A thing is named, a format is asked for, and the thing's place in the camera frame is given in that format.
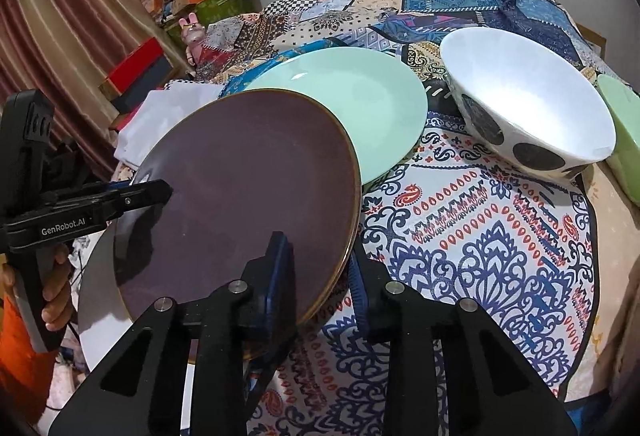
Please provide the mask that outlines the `person's left hand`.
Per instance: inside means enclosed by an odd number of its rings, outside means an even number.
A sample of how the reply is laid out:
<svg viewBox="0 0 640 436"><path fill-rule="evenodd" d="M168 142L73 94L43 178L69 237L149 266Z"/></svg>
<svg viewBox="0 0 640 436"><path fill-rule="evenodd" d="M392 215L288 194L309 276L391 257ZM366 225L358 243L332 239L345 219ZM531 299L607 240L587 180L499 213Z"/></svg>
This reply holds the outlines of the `person's left hand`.
<svg viewBox="0 0 640 436"><path fill-rule="evenodd" d="M72 297L70 296L70 274L73 267L68 259L68 248L58 245L55 248L54 267L43 281L42 295L44 305L41 318L50 332L58 332L65 328L73 315Z"/></svg>

